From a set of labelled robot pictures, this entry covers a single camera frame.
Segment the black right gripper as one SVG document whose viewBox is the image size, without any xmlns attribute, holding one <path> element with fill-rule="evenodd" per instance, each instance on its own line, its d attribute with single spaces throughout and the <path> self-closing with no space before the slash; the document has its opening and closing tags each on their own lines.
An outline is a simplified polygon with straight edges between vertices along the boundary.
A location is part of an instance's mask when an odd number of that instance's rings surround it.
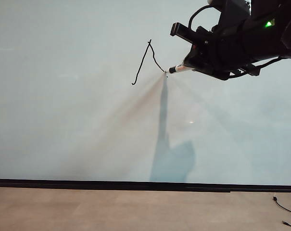
<svg viewBox="0 0 291 231">
<path fill-rule="evenodd" d="M 242 42 L 242 28 L 250 17 L 249 9 L 221 9 L 217 25 L 209 32 L 199 26 L 195 33 L 204 36 L 193 43 L 183 65 L 196 72 L 226 81 L 245 74 L 258 76 Z"/>
</svg>

